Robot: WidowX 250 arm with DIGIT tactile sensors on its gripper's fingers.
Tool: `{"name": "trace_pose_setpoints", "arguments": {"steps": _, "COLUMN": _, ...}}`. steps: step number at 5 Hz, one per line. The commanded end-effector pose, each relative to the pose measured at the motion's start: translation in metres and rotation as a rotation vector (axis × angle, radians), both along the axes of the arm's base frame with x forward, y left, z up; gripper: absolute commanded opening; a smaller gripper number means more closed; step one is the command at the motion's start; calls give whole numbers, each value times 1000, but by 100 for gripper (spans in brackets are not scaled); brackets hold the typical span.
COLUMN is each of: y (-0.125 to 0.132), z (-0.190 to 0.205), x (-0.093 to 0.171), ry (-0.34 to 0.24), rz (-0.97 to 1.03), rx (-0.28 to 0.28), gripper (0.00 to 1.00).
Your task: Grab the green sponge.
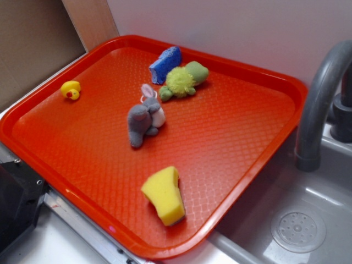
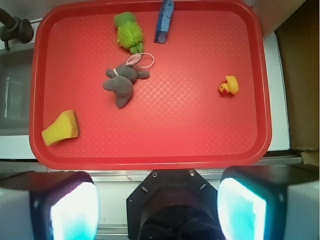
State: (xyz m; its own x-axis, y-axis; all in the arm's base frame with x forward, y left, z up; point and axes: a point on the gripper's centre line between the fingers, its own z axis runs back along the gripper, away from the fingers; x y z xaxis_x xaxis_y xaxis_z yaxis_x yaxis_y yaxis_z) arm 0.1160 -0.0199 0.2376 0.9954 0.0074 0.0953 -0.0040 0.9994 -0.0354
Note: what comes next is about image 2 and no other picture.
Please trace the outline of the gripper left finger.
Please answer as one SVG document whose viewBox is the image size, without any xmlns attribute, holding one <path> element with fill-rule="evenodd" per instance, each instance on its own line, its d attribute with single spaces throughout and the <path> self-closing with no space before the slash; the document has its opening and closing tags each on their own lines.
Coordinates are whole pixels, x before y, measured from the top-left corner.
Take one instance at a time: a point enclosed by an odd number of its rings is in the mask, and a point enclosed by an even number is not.
<svg viewBox="0 0 320 240">
<path fill-rule="evenodd" d="M 0 174 L 2 240 L 93 240 L 99 215 L 99 191 L 87 172 Z"/>
</svg>

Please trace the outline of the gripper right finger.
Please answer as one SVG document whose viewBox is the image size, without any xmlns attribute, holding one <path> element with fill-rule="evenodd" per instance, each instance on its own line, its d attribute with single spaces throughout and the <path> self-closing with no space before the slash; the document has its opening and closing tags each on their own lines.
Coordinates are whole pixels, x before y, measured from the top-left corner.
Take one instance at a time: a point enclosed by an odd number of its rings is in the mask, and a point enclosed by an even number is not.
<svg viewBox="0 0 320 240">
<path fill-rule="evenodd" d="M 319 167 L 230 166 L 220 179 L 217 211 L 227 240 L 318 240 Z"/>
</svg>

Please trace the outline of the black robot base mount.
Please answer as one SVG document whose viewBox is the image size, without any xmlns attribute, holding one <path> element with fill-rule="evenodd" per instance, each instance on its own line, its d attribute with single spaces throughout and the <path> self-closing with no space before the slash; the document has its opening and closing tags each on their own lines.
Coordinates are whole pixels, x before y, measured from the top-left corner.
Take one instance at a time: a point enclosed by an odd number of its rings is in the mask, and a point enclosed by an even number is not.
<svg viewBox="0 0 320 240">
<path fill-rule="evenodd" d="M 130 240 L 223 240 L 218 191 L 196 170 L 153 170 L 127 197 Z"/>
</svg>

